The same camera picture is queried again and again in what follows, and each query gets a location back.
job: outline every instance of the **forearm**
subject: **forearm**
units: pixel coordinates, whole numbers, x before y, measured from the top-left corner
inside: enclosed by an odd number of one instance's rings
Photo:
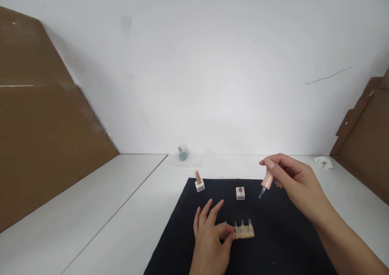
[[[326,223],[315,226],[339,275],[389,274],[389,269],[334,210]]]

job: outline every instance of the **finger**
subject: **finger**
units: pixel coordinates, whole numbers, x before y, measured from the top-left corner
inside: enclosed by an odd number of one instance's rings
[[[211,212],[209,213],[208,215],[208,219],[207,219],[207,224],[210,225],[210,226],[214,226],[215,225],[215,221],[216,221],[216,216],[220,210],[220,208],[222,208],[224,204],[224,200],[220,200],[218,204],[215,205],[214,208],[212,208]]]
[[[234,226],[230,226],[226,222],[223,222],[223,223],[218,224],[218,225],[215,226],[215,232],[216,232],[218,237],[220,237],[220,236],[223,237],[224,233],[235,232],[235,227]]]
[[[194,222],[193,222],[193,232],[194,232],[194,238],[197,236],[197,231],[199,230],[199,216],[200,216],[200,206],[196,210],[196,215],[194,216]]]
[[[223,243],[223,248],[225,248],[228,253],[230,253],[231,251],[231,245],[232,245],[232,242],[234,241],[236,237],[236,233],[235,232],[231,232],[227,238],[224,240],[224,243]]]
[[[265,159],[265,165],[270,173],[284,186],[286,190],[293,187],[295,180],[293,180],[279,165],[270,159]]]
[[[209,208],[212,204],[212,198],[208,200],[207,204],[204,206],[203,211],[200,214],[199,217],[199,227],[202,227],[205,224],[205,221],[207,220],[207,214],[209,211]]]
[[[283,188],[284,186],[282,186],[281,182],[278,181],[276,178],[274,178],[274,184],[278,187],[278,188]]]
[[[284,155],[283,153],[278,153],[276,155],[268,156],[261,160],[259,162],[260,165],[264,166],[265,165],[265,160],[270,159],[276,164],[279,164],[281,167],[288,167],[291,169],[301,169],[302,168],[302,163],[299,162],[298,160],[295,160],[294,158],[291,158],[290,156]]]

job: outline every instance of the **nail polish cap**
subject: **nail polish cap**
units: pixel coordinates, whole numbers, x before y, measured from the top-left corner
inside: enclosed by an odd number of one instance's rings
[[[271,183],[273,182],[273,174],[267,171],[265,178],[263,179],[261,186],[265,187],[266,189],[270,190]]]
[[[196,183],[197,183],[198,185],[200,185],[200,184],[201,184],[201,179],[200,179],[199,171],[198,171],[198,170],[195,170],[195,171],[194,171],[194,174],[195,174],[195,176],[196,176]]]

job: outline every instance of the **brown cardboard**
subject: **brown cardboard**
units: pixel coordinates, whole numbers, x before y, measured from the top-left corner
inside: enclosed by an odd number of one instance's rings
[[[346,114],[331,155],[389,205],[388,79],[387,72],[369,81],[355,108]]]
[[[118,152],[41,23],[0,7],[0,232]]]

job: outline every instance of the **black fabric mat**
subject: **black fabric mat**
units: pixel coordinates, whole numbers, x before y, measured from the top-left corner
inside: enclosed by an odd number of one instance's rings
[[[262,180],[203,179],[197,193],[189,178],[154,250],[145,274],[188,274],[195,236],[193,220],[212,198],[224,205],[216,223],[240,226],[250,218],[255,238],[235,240],[226,274],[336,274],[313,225],[275,185],[258,199]],[[244,187],[246,199],[237,201],[235,188]]]

